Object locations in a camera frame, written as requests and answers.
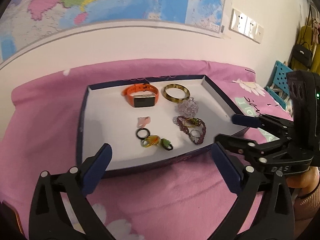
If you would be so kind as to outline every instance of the yellow garment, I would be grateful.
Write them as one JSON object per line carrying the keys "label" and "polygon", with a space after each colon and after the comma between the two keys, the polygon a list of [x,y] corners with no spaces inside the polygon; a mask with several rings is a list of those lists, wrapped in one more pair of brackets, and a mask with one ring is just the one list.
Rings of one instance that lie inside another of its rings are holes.
{"label": "yellow garment", "polygon": [[[303,47],[310,49],[313,52],[315,44],[313,42],[311,46],[311,33],[312,33],[311,25],[303,26],[300,30],[297,44],[302,44],[306,42],[305,44],[303,44]],[[301,64],[295,58],[292,58],[291,67],[293,70],[308,70],[307,67]],[[316,47],[316,52],[311,65],[311,71],[320,74],[320,44]]]}

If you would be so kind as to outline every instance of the handbag handle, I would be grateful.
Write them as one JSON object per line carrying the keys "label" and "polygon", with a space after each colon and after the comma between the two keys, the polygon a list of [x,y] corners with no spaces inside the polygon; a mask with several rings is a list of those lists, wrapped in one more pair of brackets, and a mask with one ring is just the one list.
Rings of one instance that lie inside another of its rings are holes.
{"label": "handbag handle", "polygon": [[[311,5],[310,5],[310,7],[309,7],[308,21],[307,21],[306,29],[304,30],[304,34],[303,34],[303,37],[302,37],[302,41],[304,40],[304,36],[306,35],[307,27],[308,27],[309,20],[310,20],[310,14],[311,14],[311,47],[312,47],[312,43],[313,43],[313,31],[312,31],[312,29],[313,29],[313,17],[312,17]],[[307,42],[304,42],[304,43],[302,43],[302,44],[301,44],[301,42],[300,42],[300,45],[303,46],[305,43],[308,44],[309,50],[311,50],[311,49],[310,49],[310,46],[309,46],[309,43],[307,43]]]}

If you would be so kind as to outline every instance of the silver ring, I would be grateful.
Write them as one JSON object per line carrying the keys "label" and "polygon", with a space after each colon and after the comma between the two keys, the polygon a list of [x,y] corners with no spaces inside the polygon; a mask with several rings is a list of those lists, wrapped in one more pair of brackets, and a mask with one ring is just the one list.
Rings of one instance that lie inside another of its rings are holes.
{"label": "silver ring", "polygon": [[[193,131],[197,131],[198,136],[193,135],[193,134],[192,134]],[[191,135],[192,137],[194,137],[194,138],[199,138],[199,137],[201,136],[201,132],[200,132],[199,130],[197,130],[197,129],[192,129],[192,130],[190,131],[190,135]]]}

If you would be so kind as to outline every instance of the orange smartwatch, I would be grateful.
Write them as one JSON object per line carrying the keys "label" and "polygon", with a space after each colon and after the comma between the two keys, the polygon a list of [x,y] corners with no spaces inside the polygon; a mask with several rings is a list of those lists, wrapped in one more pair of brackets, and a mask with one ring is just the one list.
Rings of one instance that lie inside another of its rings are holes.
{"label": "orange smartwatch", "polygon": [[[135,92],[150,91],[153,95],[136,95]],[[128,103],[133,107],[150,107],[154,106],[159,98],[159,90],[150,84],[134,84],[122,91],[122,96],[126,97]]]}

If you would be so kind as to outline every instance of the black handbag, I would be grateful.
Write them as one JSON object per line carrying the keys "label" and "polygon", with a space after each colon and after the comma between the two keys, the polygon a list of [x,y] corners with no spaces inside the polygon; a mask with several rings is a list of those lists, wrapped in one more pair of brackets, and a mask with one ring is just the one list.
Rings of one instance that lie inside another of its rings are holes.
{"label": "black handbag", "polygon": [[[311,68],[312,65],[312,57],[313,57],[313,53],[312,53],[312,42],[313,42],[313,32],[312,32],[312,25],[313,25],[313,18],[312,18],[312,10],[311,10],[311,5],[310,5],[310,9],[309,9],[309,16],[308,16],[308,22],[307,22],[307,26],[306,29],[304,31],[304,35],[301,39],[301,41],[303,41],[304,36],[306,35],[306,31],[308,28],[308,23],[310,20],[310,14],[311,14],[311,48],[309,46],[309,44],[307,42],[303,42],[302,44],[297,44],[294,46],[293,48],[293,53],[292,53],[292,57],[294,57],[296,60],[298,60],[301,64],[303,64],[304,66],[306,66],[308,69]],[[304,44],[308,44],[308,48],[305,48],[303,45]]]}

